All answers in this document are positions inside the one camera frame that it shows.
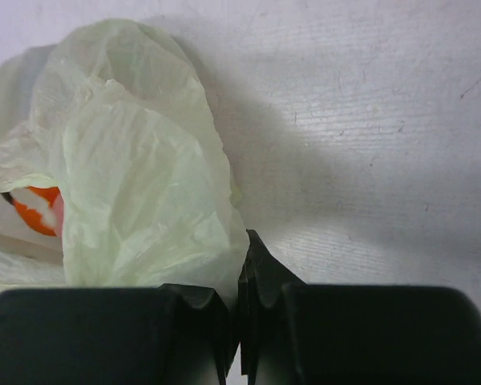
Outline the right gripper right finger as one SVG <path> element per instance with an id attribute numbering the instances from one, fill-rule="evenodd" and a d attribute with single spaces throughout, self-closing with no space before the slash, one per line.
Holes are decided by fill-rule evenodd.
<path id="1" fill-rule="evenodd" d="M 251 384 L 481 384 L 481 313 L 437 286 L 307 284 L 255 231 L 238 282 Z"/>

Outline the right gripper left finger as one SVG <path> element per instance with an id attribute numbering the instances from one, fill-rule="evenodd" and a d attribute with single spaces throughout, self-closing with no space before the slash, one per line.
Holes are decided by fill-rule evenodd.
<path id="1" fill-rule="evenodd" d="M 223 384 L 232 319 L 215 290 L 0 293 L 0 384 Z"/>

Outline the pale green plastic bag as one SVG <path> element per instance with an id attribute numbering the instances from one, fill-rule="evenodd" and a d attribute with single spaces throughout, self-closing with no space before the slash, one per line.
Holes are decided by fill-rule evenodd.
<path id="1" fill-rule="evenodd" d="M 71 286 L 203 286 L 233 308 L 249 236 L 232 181 L 164 30 L 108 19 L 0 66 L 0 193 L 59 189 Z"/>

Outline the orange fruit in bag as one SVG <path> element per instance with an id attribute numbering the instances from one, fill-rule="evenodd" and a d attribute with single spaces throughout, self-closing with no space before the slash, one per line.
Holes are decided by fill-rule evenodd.
<path id="1" fill-rule="evenodd" d="M 1 192 L 0 195 L 29 228 L 48 237 L 61 236 L 64 203 L 57 187 L 30 186 Z"/>

